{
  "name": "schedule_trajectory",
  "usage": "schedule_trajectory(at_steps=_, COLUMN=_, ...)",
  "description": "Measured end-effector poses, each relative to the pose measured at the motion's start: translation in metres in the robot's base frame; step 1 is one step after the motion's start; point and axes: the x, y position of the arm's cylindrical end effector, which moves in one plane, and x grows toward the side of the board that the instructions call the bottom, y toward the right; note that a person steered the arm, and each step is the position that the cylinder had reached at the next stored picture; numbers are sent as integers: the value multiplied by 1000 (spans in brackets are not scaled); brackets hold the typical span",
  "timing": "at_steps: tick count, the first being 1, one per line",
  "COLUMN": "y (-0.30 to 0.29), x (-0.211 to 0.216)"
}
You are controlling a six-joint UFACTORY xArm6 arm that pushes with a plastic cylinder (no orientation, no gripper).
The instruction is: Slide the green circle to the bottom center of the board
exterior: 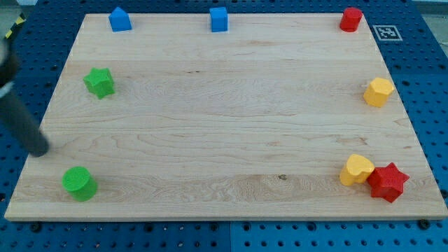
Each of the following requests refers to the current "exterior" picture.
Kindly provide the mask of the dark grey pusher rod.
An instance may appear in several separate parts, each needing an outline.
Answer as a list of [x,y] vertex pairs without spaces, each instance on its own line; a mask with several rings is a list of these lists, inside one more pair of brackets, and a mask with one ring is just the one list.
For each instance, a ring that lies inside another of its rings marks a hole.
[[1,98],[1,121],[30,155],[40,157],[49,151],[49,142],[39,124],[14,91]]

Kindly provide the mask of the black and silver end effector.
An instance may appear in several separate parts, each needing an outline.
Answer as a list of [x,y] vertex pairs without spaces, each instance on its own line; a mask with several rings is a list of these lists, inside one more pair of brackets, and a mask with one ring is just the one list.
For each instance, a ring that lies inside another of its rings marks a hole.
[[10,42],[1,39],[1,98],[12,90],[19,66],[18,56]]

